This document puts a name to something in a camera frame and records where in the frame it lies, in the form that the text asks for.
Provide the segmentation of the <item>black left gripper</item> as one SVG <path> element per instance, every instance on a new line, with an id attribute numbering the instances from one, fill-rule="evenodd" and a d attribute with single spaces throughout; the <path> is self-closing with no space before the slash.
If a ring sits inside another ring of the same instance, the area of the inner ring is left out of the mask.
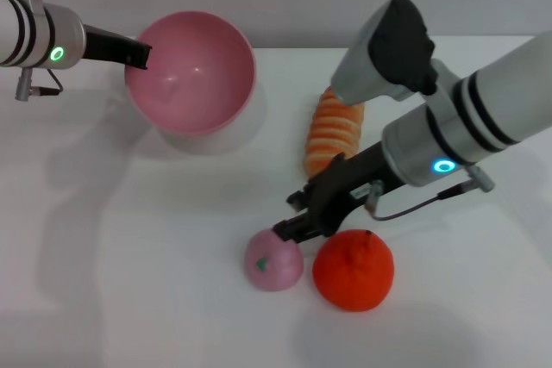
<path id="1" fill-rule="evenodd" d="M 84 25 L 85 51 L 83 59 L 113 62 L 147 70 L 152 47 L 91 25 Z"/>

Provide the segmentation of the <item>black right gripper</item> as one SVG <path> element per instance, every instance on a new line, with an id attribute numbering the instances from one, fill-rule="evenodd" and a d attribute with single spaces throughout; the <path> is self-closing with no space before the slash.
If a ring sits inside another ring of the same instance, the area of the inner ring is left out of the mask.
<path id="1" fill-rule="evenodd" d="M 386 192 L 405 185 L 387 163 L 380 141 L 352 158 L 331 162 L 303 190 L 287 197 L 286 203 L 296 212 L 307 209 L 307 213 L 280 221 L 273 226 L 273 232 L 283 241 L 295 243 L 333 235 L 347 216 L 367 200 L 352 192 L 374 181 L 382 182 Z"/>

